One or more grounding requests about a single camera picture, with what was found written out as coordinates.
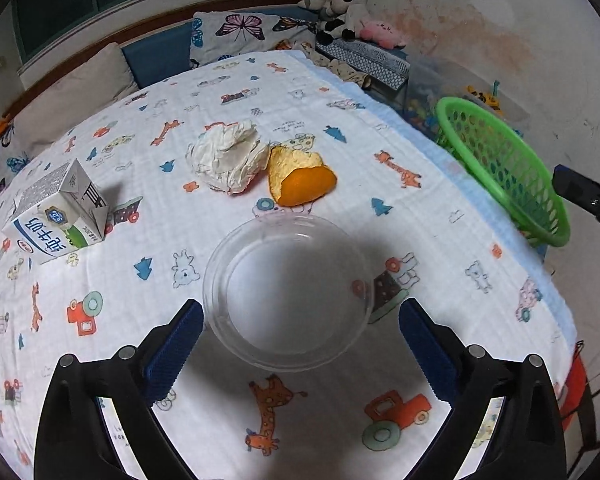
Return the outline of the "white milk carton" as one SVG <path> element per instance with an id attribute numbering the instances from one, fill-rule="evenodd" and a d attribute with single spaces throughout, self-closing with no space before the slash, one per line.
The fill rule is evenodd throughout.
<path id="1" fill-rule="evenodd" d="M 108 212 L 105 197 L 73 159 L 23 191 L 3 233 L 32 262 L 44 264 L 102 242 Z"/>

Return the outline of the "clear plastic lid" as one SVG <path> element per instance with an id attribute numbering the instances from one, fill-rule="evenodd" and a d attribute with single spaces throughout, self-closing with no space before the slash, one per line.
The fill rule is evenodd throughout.
<path id="1" fill-rule="evenodd" d="M 373 307 L 352 237 L 313 214 L 253 218 L 224 237 L 202 283 L 204 319 L 227 350 L 276 373 L 314 370 L 363 333 Z"/>

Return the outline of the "orange peel piece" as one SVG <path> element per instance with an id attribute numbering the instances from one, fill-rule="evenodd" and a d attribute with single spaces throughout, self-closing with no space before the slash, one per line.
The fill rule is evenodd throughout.
<path id="1" fill-rule="evenodd" d="M 279 145 L 268 160 L 268 189 L 274 202 L 295 207 L 314 202 L 332 192 L 336 174 L 317 152 L 305 152 Z"/>

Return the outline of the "red stool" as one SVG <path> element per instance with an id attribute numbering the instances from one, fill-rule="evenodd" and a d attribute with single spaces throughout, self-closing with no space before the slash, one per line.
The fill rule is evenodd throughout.
<path id="1" fill-rule="evenodd" d="M 562 418 L 562 430 L 567 430 L 573 415 L 577 413 L 587 383 L 588 380 L 586 379 L 586 370 L 583 361 L 577 354 L 573 358 L 564 388 L 562 388 L 562 393 L 558 399 L 559 413 Z"/>

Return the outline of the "green plastic mesh basket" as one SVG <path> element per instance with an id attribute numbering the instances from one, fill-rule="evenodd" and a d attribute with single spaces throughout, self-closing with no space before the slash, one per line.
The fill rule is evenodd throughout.
<path id="1" fill-rule="evenodd" d="M 533 246 L 565 246 L 566 207 L 542 159 L 500 118 L 478 104 L 445 96 L 436 105 L 437 142 L 509 214 Z"/>

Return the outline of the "clear plastic storage bin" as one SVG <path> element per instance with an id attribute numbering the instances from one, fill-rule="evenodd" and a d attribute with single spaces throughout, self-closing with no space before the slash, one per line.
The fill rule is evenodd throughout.
<path id="1" fill-rule="evenodd" d="M 404 118 L 430 140 L 439 132 L 437 102 L 456 96 L 481 106 L 507 122 L 518 136 L 524 135 L 529 114 L 501 89 L 495 79 L 487 82 L 464 66 L 444 58 L 418 58 L 411 62 L 405 90 Z"/>

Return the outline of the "blue white patterned cloth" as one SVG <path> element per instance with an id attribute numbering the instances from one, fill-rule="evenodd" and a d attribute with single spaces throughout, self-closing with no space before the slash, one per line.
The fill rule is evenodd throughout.
<path id="1" fill-rule="evenodd" d="M 316 50 L 369 74 L 394 91 L 406 83 L 411 68 L 403 53 L 394 53 L 364 41 L 335 39 L 331 44 L 317 44 Z"/>

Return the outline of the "pink plush toy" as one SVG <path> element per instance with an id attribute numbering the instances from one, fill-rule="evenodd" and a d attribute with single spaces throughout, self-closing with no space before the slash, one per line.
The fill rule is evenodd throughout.
<path id="1" fill-rule="evenodd" d="M 407 45 L 405 36 L 383 21 L 366 21 L 358 32 L 358 38 L 388 50 L 404 48 Z"/>

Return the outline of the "left butterfly print pillow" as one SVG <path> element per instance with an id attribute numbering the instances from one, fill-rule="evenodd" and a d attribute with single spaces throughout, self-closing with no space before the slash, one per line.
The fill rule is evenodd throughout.
<path id="1" fill-rule="evenodd" d="M 16 133 L 14 122 L 0 120 L 0 194 L 30 160 L 26 144 Z"/>

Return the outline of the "butterfly print pillow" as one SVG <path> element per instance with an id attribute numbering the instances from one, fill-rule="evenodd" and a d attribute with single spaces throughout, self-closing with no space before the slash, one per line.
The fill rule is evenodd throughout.
<path id="1" fill-rule="evenodd" d="M 26 144 L 16 133 L 14 122 L 0 120 L 0 194 L 30 160 Z"/>
<path id="2" fill-rule="evenodd" d="M 190 25 L 189 66 L 197 68 L 251 52 L 315 44 L 316 21 L 259 12 L 196 12 Z"/>

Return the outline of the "beige patterned clothing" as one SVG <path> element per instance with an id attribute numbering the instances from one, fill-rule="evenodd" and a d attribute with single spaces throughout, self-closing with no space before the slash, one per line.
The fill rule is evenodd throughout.
<path id="1" fill-rule="evenodd" d="M 344 82 L 353 82 L 361 89 L 368 89 L 372 84 L 372 78 L 370 78 L 369 74 L 356 70 L 346 62 L 322 55 L 312 47 L 312 44 L 306 41 L 295 44 L 294 50 L 302 52 L 314 65 L 326 68 L 326 70 L 329 70 Z"/>

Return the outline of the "cartoon print bed sheet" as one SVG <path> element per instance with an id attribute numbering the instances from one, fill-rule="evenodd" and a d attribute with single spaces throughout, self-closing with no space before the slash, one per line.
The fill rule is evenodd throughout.
<path id="1" fill-rule="evenodd" d="M 206 327 L 152 409 L 204 479 L 400 479 L 449 405 L 398 326 L 542 356 L 571 314 L 507 214 L 437 145 L 301 56 L 166 78 L 42 153 L 0 149 L 0 453 L 34 473 L 58 359 L 107 359 L 186 300 Z"/>

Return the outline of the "black white cow plush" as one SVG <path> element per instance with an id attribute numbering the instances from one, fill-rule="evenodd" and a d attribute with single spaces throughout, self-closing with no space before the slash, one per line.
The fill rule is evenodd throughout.
<path id="1" fill-rule="evenodd" d="M 355 40 L 370 19 L 367 0 L 300 0 L 298 7 L 317 15 L 316 42 L 321 46 Z"/>

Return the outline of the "crumpled white paper tissue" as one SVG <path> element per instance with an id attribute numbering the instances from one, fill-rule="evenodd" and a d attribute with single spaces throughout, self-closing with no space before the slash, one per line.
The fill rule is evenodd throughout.
<path id="1" fill-rule="evenodd" d="M 271 147 L 251 120 L 213 125 L 189 145 L 185 160 L 213 191 L 242 194 L 268 168 Z"/>

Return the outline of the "grey pillow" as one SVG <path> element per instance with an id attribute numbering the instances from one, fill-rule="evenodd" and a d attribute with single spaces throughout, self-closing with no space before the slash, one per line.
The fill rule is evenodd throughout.
<path id="1" fill-rule="evenodd" d="M 137 90 L 121 48 L 107 44 L 15 116 L 16 139 L 35 158 L 73 127 Z"/>

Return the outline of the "blue headboard cushion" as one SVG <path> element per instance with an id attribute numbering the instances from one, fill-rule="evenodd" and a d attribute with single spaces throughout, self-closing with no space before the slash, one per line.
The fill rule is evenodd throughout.
<path id="1" fill-rule="evenodd" d="M 138 88 L 190 69 L 189 48 L 192 21 L 158 30 L 122 47 L 122 53 Z"/>

